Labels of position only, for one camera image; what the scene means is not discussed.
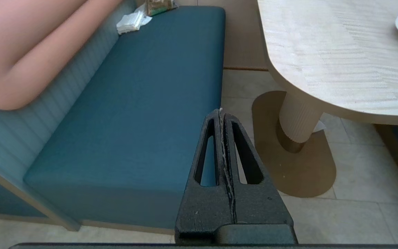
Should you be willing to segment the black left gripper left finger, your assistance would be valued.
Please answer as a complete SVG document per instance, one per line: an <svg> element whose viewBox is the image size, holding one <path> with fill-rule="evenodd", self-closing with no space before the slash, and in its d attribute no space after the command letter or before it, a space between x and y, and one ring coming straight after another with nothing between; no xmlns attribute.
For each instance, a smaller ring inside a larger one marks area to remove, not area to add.
<svg viewBox="0 0 398 249"><path fill-rule="evenodd" d="M214 139L215 186L202 186L208 140ZM216 231L231 225L234 191L226 159L221 109L204 119L185 191L175 223L176 244L214 244Z"/></svg>

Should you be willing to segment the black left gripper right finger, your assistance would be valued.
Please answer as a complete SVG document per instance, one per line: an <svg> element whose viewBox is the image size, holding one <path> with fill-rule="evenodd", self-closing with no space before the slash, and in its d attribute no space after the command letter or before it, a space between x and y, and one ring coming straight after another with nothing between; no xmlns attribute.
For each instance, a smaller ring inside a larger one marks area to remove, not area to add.
<svg viewBox="0 0 398 249"><path fill-rule="evenodd" d="M230 210L237 224L293 225L293 219L238 118L223 120Z"/></svg>

